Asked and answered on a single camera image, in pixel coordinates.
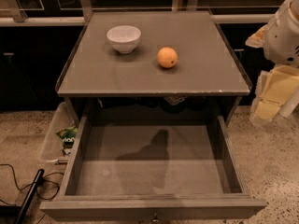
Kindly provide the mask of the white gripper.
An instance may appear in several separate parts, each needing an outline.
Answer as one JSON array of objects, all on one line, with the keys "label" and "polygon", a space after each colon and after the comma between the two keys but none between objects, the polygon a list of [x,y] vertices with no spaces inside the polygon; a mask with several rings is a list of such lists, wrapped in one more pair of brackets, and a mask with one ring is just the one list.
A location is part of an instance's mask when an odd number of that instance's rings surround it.
[{"label": "white gripper", "polygon": [[[299,0],[286,0],[245,44],[263,47],[265,58],[273,63],[299,65]],[[276,115],[287,118],[299,106],[299,68],[283,64],[259,75],[250,110],[252,122],[271,122]]]}]

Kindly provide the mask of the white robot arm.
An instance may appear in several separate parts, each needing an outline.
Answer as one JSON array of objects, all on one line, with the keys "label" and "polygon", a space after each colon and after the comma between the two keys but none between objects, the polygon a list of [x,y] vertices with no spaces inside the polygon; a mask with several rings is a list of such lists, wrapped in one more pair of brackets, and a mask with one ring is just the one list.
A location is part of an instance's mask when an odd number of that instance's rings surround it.
[{"label": "white robot arm", "polygon": [[246,45],[263,48],[264,57],[275,64],[258,77],[251,122],[264,125],[277,114],[287,118],[298,106],[299,0],[285,0],[270,21],[246,40]]}]

